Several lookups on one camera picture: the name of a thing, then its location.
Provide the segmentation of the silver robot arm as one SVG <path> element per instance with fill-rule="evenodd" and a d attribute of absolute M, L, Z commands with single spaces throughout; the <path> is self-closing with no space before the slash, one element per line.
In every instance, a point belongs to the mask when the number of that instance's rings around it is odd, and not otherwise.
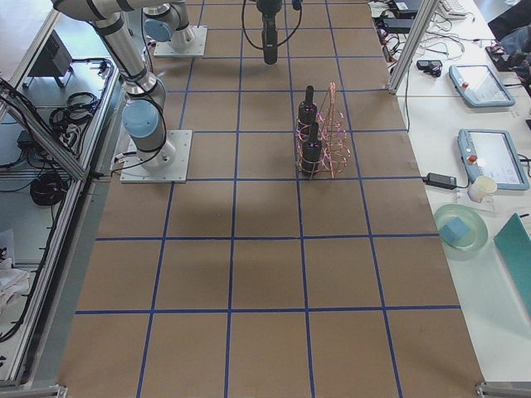
<path fill-rule="evenodd" d="M 144 30 L 157 43 L 166 43 L 173 50 L 182 52 L 195 40 L 185 1 L 143 7 L 142 12 Z"/>
<path fill-rule="evenodd" d="M 163 126 L 165 89 L 148 71 L 124 24 L 123 14 L 143 7 L 160 6 L 161 1 L 54 1 L 62 14 L 89 23 L 103 41 L 119 68 L 129 102 L 122 122 L 136 146 L 139 165 L 155 169 L 169 159 L 163 154 L 167 142 Z"/>

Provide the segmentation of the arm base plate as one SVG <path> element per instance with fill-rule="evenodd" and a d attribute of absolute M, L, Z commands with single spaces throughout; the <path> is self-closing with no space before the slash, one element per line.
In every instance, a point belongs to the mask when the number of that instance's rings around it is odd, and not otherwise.
<path fill-rule="evenodd" d="M 206 49 L 207 26 L 189 25 L 176 31 L 166 42 L 158 42 L 154 56 L 158 58 L 196 58 L 203 57 Z"/>
<path fill-rule="evenodd" d="M 124 171 L 120 173 L 122 183 L 185 183 L 188 176 L 188 164 L 192 147 L 192 130 L 169 130 L 167 141 L 162 150 L 151 157 L 147 153 L 138 153 L 134 142 L 129 139 L 127 149 L 134 154 L 124 160 Z"/>

